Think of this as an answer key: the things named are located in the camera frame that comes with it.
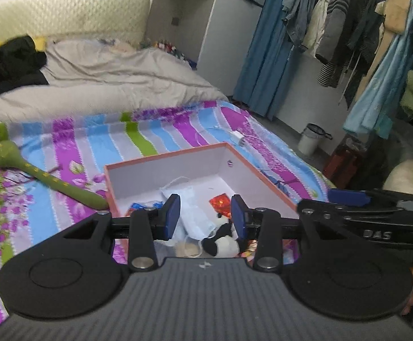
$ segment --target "quilted headboard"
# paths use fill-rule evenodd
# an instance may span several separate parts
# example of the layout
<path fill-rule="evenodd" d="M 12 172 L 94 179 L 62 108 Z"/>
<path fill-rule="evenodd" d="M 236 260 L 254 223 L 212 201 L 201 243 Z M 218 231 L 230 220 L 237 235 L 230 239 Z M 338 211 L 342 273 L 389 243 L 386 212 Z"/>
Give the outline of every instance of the quilted headboard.
<path fill-rule="evenodd" d="M 0 41 L 31 37 L 120 38 L 139 44 L 150 0 L 17 0 L 0 4 Z"/>

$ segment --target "trash can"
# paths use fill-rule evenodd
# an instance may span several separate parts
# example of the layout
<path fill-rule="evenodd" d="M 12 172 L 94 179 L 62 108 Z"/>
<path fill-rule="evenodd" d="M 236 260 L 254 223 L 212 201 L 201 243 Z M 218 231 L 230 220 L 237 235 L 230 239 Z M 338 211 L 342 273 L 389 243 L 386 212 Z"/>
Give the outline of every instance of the trash can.
<path fill-rule="evenodd" d="M 319 127 L 317 124 L 308 123 L 301 134 L 298 150 L 306 156 L 312 156 L 319 142 L 324 138 L 332 140 L 333 136 L 326 133 L 324 129 Z"/>

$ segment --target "green stripe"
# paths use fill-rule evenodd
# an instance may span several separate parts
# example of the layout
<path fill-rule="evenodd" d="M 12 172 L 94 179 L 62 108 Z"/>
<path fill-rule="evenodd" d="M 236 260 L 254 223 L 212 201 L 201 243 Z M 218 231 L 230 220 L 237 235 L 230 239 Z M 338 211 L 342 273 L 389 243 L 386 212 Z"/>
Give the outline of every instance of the green stripe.
<path fill-rule="evenodd" d="M 13 256 L 14 253 L 12 252 L 11 244 L 8 241 L 4 242 L 3 245 L 1 245 L 1 264 L 5 264 Z"/>
<path fill-rule="evenodd" d="M 9 134 L 7 132 L 7 126 L 4 123 L 0 123 L 0 142 L 9 140 Z"/>
<path fill-rule="evenodd" d="M 137 146 L 143 156 L 157 155 L 157 151 L 154 148 L 153 144 L 148 141 L 142 134 L 139 132 L 139 125 L 137 122 L 131 122 L 131 117 L 128 113 L 123 113 L 120 121 L 126 123 L 126 134 L 131 139 L 133 144 Z"/>

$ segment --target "striped sweater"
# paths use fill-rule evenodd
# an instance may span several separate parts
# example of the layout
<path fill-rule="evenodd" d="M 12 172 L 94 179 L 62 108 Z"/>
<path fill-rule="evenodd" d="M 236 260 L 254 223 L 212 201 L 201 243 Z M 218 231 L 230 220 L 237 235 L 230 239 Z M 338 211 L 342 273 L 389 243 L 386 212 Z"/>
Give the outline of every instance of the striped sweater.
<path fill-rule="evenodd" d="M 348 39 L 356 16 L 353 6 L 357 0 L 331 0 L 325 20 L 325 32 L 316 51 L 316 58 L 322 63 L 336 63 Z"/>

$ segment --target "dark gray object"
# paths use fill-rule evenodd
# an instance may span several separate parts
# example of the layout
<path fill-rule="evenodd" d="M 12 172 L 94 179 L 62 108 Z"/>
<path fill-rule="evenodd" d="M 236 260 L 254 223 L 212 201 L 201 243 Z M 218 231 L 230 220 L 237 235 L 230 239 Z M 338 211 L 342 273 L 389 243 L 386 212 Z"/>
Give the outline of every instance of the dark gray object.
<path fill-rule="evenodd" d="M 169 258 L 131 275 L 89 314 L 47 322 L 11 315 L 0 341 L 14 340 L 413 341 L 413 329 L 396 315 L 364 323 L 328 318 L 300 303 L 278 275 L 253 271 L 243 259 Z"/>

